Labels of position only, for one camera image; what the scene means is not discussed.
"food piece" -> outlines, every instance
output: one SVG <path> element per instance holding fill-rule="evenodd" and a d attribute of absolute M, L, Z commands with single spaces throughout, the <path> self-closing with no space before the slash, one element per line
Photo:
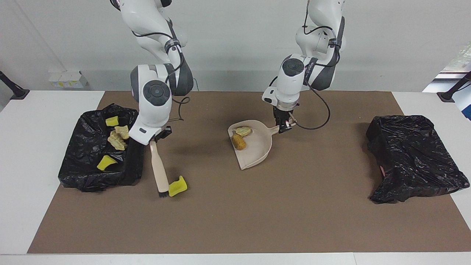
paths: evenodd
<path fill-rule="evenodd" d="M 118 116 L 114 116 L 106 119 L 106 125 L 109 127 L 115 127 L 119 125 Z"/>
<path fill-rule="evenodd" d="M 247 147 L 247 144 L 245 143 L 242 136 L 240 136 L 237 133 L 232 135 L 231 141 L 232 141 L 232 144 L 234 145 L 235 149 L 237 149 L 239 151 L 244 150 Z"/>
<path fill-rule="evenodd" d="M 113 158 L 111 158 L 111 156 L 106 155 L 101 159 L 101 161 L 98 164 L 97 168 L 101 171 L 105 171 L 105 169 L 107 167 L 109 167 L 112 164 L 117 164 L 117 163 L 118 162 L 116 160 L 114 160 Z"/>
<path fill-rule="evenodd" d="M 237 128 L 235 132 L 239 134 L 240 136 L 245 137 L 252 132 L 252 129 L 250 127 L 244 126 L 244 127 Z"/>
<path fill-rule="evenodd" d="M 111 132 L 110 137 L 108 137 L 108 142 L 110 142 L 116 150 L 126 150 L 126 143 L 124 143 L 124 140 L 116 133 L 116 131 Z"/>
<path fill-rule="evenodd" d="M 185 179 L 182 176 L 179 177 L 178 181 L 175 181 L 174 183 L 169 185 L 170 197 L 173 197 L 186 190 L 188 190 L 188 186 L 187 186 L 187 183 L 185 182 Z"/>
<path fill-rule="evenodd" d="M 116 133 L 121 136 L 123 140 L 129 139 L 129 128 L 127 125 L 123 127 L 116 126 L 114 129 L 116 130 Z"/>

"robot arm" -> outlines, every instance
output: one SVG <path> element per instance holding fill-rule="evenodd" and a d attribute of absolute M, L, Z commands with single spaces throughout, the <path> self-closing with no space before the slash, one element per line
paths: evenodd
<path fill-rule="evenodd" d="M 316 26 L 304 25 L 296 34 L 302 55 L 288 56 L 282 63 L 276 86 L 268 87 L 262 99 L 273 105 L 279 133 L 290 130 L 291 113 L 298 106 L 303 85 L 310 89 L 330 87 L 335 65 L 340 60 L 340 48 L 345 20 L 342 17 L 345 0 L 308 0 L 308 15 Z"/>
<path fill-rule="evenodd" d="M 185 96 L 193 88 L 193 75 L 182 52 L 186 39 L 180 42 L 164 12 L 171 0 L 110 1 L 121 11 L 139 45 L 159 61 L 157 65 L 139 65 L 131 72 L 139 116 L 130 136 L 147 145 L 168 122 L 172 96 Z"/>

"yellow sponge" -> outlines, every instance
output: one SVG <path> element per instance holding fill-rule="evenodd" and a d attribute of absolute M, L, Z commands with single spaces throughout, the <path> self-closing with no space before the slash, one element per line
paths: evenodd
<path fill-rule="evenodd" d="M 180 176 L 178 181 L 175 181 L 174 183 L 170 184 L 169 195 L 170 197 L 173 197 L 186 190 L 188 190 L 187 183 L 185 182 L 185 179 Z"/>
<path fill-rule="evenodd" d="M 114 116 L 106 119 L 106 125 L 110 127 L 115 127 L 119 125 L 118 116 Z"/>
<path fill-rule="evenodd" d="M 101 170 L 101 171 L 105 171 L 105 169 L 106 169 L 107 167 L 109 167 L 109 166 L 112 165 L 112 164 L 117 164 L 117 163 L 118 163 L 118 162 L 117 162 L 116 160 L 112 159 L 111 156 L 106 155 L 106 156 L 104 156 L 104 157 L 101 159 L 101 161 L 100 161 L 100 163 L 98 164 L 97 168 L 98 168 L 99 170 Z"/>

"white wall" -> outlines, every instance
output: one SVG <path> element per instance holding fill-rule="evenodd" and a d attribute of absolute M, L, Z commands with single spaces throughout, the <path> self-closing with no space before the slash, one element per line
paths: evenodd
<path fill-rule="evenodd" d="M 25 17 L 11 10 L 15 1 Z M 261 91 L 283 58 L 300 51 L 294 35 L 305 7 L 305 0 L 174 0 L 167 10 L 188 32 L 185 56 L 202 90 Z M 347 46 L 332 89 L 422 91 L 471 40 L 470 8 L 469 0 L 347 0 Z M 129 71 L 153 62 L 108 0 L 2 0 L 0 64 L 24 87 L 51 89 L 48 71 L 60 68 L 25 18 L 92 89 L 127 90 Z"/>

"black stand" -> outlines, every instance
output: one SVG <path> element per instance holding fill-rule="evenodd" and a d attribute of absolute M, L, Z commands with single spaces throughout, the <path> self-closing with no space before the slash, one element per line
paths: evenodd
<path fill-rule="evenodd" d="M 454 103 L 455 101 L 453 100 L 453 94 L 455 94 L 460 88 L 462 88 L 467 82 L 471 81 L 471 72 L 467 73 L 456 85 L 454 85 L 449 91 L 447 92 L 438 92 L 437 95 L 443 102 L 452 102 Z"/>
<path fill-rule="evenodd" d="M 2 71 L 0 71 L 0 80 L 2 80 L 5 85 L 13 91 L 13 96 L 10 99 L 24 99 L 29 93 L 29 89 L 23 89 L 19 85 L 15 84 Z"/>

